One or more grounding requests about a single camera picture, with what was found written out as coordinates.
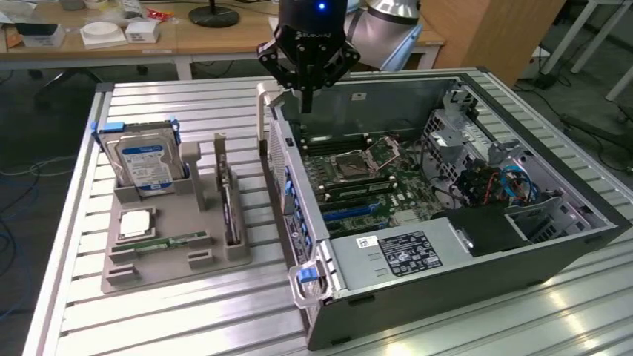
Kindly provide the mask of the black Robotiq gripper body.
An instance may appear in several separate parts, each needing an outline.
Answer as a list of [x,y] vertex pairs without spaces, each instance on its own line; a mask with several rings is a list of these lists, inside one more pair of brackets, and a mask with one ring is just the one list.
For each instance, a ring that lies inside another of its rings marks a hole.
[[309,79],[314,65],[331,58],[346,41],[343,22],[346,2],[281,1],[278,4],[278,25],[274,41],[285,58],[287,69],[301,69]]

